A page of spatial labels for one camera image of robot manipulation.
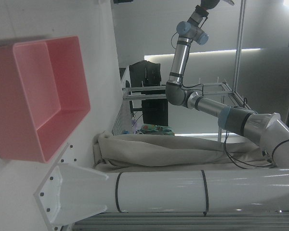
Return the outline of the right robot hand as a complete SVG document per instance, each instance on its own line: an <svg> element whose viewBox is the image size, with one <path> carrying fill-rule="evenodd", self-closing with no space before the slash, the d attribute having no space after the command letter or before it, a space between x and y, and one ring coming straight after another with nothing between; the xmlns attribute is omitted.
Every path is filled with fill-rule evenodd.
<svg viewBox="0 0 289 231"><path fill-rule="evenodd" d="M234 6L235 3L232 0L201 0L200 6L206 11L215 8L220 1L226 2L227 4Z"/></svg>

